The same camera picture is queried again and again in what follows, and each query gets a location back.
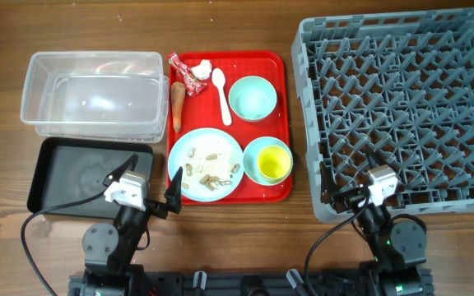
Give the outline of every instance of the plastic spoon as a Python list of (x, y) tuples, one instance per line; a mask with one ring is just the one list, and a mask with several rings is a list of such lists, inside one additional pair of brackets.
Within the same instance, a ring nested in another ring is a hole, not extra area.
[(224, 84), (226, 79), (221, 69), (216, 68), (211, 74), (211, 81), (213, 85), (219, 89), (219, 99), (221, 100), (221, 114), (222, 122), (224, 125), (229, 126), (231, 124), (230, 108), (228, 108), (228, 102), (226, 102), (226, 96), (224, 95)]

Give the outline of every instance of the wooden table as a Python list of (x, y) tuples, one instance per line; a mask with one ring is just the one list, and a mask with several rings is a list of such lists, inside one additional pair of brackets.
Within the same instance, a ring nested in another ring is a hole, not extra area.
[[(310, 202), (304, 124), (295, 95), (290, 46), (301, 20), (375, 12), (474, 6), (474, 1), (159, 1), (51, 4), (0, 0), (0, 295), (45, 295), (21, 247), (26, 198), (44, 138), (20, 121), (21, 91), (30, 56), (38, 51), (172, 51), (268, 49), (286, 63), (295, 154), (294, 188), (285, 201), (254, 206), (185, 207), (167, 220), (151, 220), (151, 246), (133, 262), (147, 271), (286, 271), (302, 268), (314, 241), (333, 225), (319, 223)], [(165, 189), (165, 140), (151, 194)], [(429, 226), (427, 266), (438, 295), (474, 295), (474, 214), (424, 215)], [(90, 220), (40, 216), (31, 222), (30, 250), (59, 294), (68, 276), (82, 273), (81, 237)], [(312, 267), (356, 267), (369, 260), (351, 227), (325, 241)]]

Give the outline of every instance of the yellow object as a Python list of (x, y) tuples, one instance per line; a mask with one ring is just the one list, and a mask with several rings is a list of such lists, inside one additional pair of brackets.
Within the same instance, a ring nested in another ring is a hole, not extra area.
[(259, 152), (258, 167), (266, 180), (275, 182), (290, 172), (292, 161), (288, 152), (282, 147), (268, 146)]

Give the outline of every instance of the candy wrapper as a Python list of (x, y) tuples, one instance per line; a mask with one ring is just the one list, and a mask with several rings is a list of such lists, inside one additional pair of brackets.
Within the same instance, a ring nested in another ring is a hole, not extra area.
[(184, 86), (186, 87), (186, 93), (189, 96), (195, 96), (206, 88), (207, 83), (201, 82), (191, 73), (191, 70), (186, 66), (185, 63), (180, 62), (177, 53), (170, 53), (168, 55), (168, 61), (171, 67), (177, 71), (177, 75), (184, 80)]

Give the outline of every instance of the gray plastic basket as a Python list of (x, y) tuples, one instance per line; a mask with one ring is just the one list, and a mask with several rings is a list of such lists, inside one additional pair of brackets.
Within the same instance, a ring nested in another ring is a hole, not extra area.
[(474, 8), (301, 21), (292, 44), (314, 214), (319, 162), (342, 191), (366, 180), (368, 146), (398, 168), (392, 215), (474, 211)]

